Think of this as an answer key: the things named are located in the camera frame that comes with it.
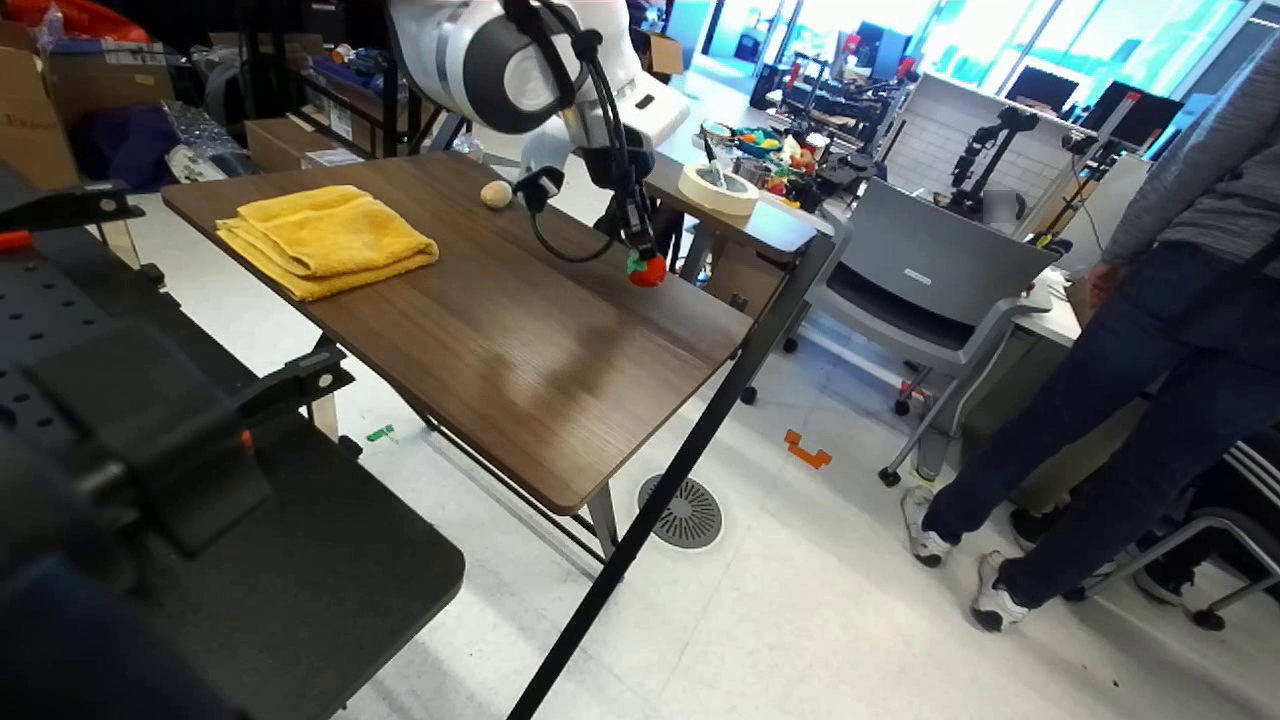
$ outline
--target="wooden table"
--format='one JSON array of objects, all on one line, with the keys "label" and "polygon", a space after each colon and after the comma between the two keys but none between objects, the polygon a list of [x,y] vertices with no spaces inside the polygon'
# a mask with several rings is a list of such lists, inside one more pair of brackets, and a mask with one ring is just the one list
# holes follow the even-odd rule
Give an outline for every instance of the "wooden table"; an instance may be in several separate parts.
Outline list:
[{"label": "wooden table", "polygon": [[[424,158],[184,186],[164,199],[215,235],[246,199],[357,186],[427,233],[435,270],[299,311],[566,517],[739,349],[749,320],[680,279],[633,287],[618,251],[557,265],[522,212],[479,208],[484,180],[462,158]],[[565,250],[599,245],[558,212],[540,225]]]}]

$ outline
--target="dark pants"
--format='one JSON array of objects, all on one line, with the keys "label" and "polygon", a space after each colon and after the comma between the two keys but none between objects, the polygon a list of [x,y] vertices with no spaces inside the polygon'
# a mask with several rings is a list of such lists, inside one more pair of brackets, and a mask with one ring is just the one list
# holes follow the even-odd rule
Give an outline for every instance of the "dark pants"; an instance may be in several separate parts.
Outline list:
[{"label": "dark pants", "polygon": [[1100,469],[1091,494],[1001,584],[1023,610],[1081,587],[1142,537],[1230,441],[1280,422],[1280,284],[1241,279],[1230,265],[1158,245],[1085,327],[1035,399],[932,502],[924,528],[959,542],[1016,494],[1035,465],[1164,375],[1149,418]]}]

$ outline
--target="floor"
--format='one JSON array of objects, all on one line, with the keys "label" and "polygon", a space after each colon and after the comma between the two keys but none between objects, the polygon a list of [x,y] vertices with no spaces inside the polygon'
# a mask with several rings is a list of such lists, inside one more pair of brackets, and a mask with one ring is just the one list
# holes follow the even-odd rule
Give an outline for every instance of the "floor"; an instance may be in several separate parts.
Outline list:
[{"label": "floor", "polygon": [[[708,79],[684,79],[684,92],[698,107],[726,107]],[[269,374],[317,341],[307,320],[207,239],[154,199],[143,203],[143,262],[245,366]],[[770,355],[760,404],[739,404],[695,469],[723,509],[719,542],[695,551],[652,542],[542,717],[1280,717],[1280,625],[1267,599],[1209,638],[1127,584],[1106,584],[1091,605],[1051,605],[1013,638],[976,631],[964,615],[972,564],[984,550],[1007,550],[1005,524],[934,571],[907,561],[896,494],[876,486],[876,465],[907,434],[888,404],[882,382],[819,349]],[[698,399],[615,478],[623,522],[695,414]],[[364,446],[364,465],[466,557],[462,594],[341,720],[502,717],[587,594],[587,564],[427,436],[360,366],[341,424]],[[815,474],[791,462],[789,429],[826,448],[830,465]]]}]

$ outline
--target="yellow towel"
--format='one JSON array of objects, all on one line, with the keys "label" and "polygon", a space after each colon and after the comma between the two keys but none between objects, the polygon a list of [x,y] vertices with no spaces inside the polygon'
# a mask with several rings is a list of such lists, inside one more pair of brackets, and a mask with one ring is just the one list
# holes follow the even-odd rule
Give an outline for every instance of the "yellow towel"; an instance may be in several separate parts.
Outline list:
[{"label": "yellow towel", "polygon": [[348,277],[323,277],[323,279],[313,279],[313,277],[293,277],[286,270],[280,270],[269,251],[260,251],[250,239],[245,239],[245,222],[220,222],[215,225],[215,235],[223,245],[234,250],[234,256],[245,256],[250,270],[260,270],[274,287],[284,287],[284,296],[293,301],[321,301],[321,296],[341,296],[348,287],[364,287],[364,284],[378,284],[378,279],[393,279],[399,274],[411,274],[411,270],[424,270],[432,265],[432,256],[406,256],[399,265],[386,265],[386,270],[372,270],[372,274],[348,274]]},{"label": "yellow towel", "polygon": [[321,301],[441,262],[441,250],[352,186],[245,203],[215,225],[293,301]]}]

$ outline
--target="black metal frame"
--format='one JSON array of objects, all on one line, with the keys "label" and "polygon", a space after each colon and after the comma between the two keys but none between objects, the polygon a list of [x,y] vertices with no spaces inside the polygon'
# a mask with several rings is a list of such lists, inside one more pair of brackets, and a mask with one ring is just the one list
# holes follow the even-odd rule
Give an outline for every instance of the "black metal frame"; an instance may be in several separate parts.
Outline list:
[{"label": "black metal frame", "polygon": [[[448,424],[441,424],[435,418],[424,418],[427,434],[435,434],[441,441],[448,441],[456,454],[462,454],[474,469],[484,469],[491,480],[499,480],[522,509],[531,509],[540,522],[549,522],[566,543],[576,543],[579,551],[587,551],[594,564],[607,564],[599,550],[582,543],[579,537],[571,537],[571,528],[565,528],[558,517],[552,517],[534,497],[526,497],[502,469],[496,469],[484,454],[474,454],[466,441],[460,441]],[[594,524],[582,517],[571,517],[582,531],[594,537]]]},{"label": "black metal frame", "polygon": [[826,265],[826,256],[835,251],[835,245],[826,235],[815,235],[803,245],[803,251],[794,256],[794,270],[785,284],[785,292],[777,296],[777,303],[750,324],[734,366],[726,370],[726,375],[719,382],[715,397],[708,399],[708,408],[698,414],[698,422],[692,424],[692,434],[684,436],[684,446],[675,448],[667,474],[659,478],[659,486],[652,489],[652,497],[644,502],[638,517],[633,522],[633,528],[623,531],[623,542],[615,543],[615,551],[605,561],[594,584],[587,587],[587,598],[576,605],[571,620],[565,625],[565,631],[557,638],[552,651],[542,656],[542,663],[534,668],[534,678],[526,681],[526,688],[519,691],[511,720],[526,720],[534,717],[534,707],[542,704],[542,697],[552,691],[552,686],[558,681],[558,673],[566,668],[571,651],[579,650],[579,640],[591,631],[591,625],[599,620],[607,598],[618,587],[618,580],[628,577],[628,570],[635,564],[638,550],[649,543],[652,528],[659,524],[659,517],[673,509],[680,486],[688,480],[688,474],[698,465],[698,458],[708,454],[708,446],[715,441],[719,424],[726,422],[733,404],[750,388],[750,375],[760,374],[760,366],[768,362],[768,354],[789,338],[789,327],[794,324],[794,316],[803,311],[803,292],[807,284],[819,277],[819,270]]}]

